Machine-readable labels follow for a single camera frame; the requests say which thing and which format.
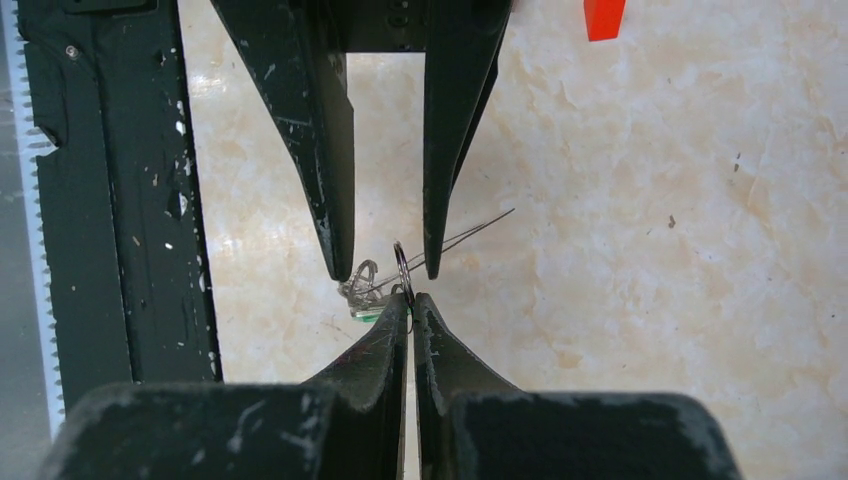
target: orange object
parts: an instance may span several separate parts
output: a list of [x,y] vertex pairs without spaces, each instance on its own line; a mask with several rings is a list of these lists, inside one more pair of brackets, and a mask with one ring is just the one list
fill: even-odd
[[583,0],[586,14],[586,31],[589,41],[610,40],[618,37],[625,0]]

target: white marble surface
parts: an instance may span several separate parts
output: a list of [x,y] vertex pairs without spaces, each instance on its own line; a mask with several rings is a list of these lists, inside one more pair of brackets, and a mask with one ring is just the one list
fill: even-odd
[[[224,373],[300,381],[367,326],[213,9],[181,16]],[[415,286],[522,388],[686,393],[746,478],[848,478],[848,2],[631,0],[594,44],[583,21],[513,14],[448,233],[516,211]],[[421,250],[423,58],[348,79],[356,258],[389,271]]]

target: black frame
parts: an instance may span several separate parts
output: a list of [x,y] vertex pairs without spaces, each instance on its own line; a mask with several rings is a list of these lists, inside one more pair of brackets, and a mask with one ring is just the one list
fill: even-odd
[[177,1],[18,16],[58,147],[38,182],[66,408],[113,382],[221,381]]

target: key ring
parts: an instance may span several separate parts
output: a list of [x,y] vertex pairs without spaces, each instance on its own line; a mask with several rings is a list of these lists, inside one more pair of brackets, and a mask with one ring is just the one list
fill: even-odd
[[412,291],[412,280],[409,277],[409,265],[406,263],[406,255],[400,242],[395,242],[395,259],[398,262],[398,274],[400,275],[400,286],[406,297],[406,304],[412,309],[415,304],[415,293]]

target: black metal rail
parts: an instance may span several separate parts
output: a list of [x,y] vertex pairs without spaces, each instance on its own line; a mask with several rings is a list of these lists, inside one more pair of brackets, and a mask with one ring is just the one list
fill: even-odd
[[406,303],[301,385],[122,385],[72,412],[39,478],[400,478]]
[[220,380],[176,0],[20,2],[64,399]]

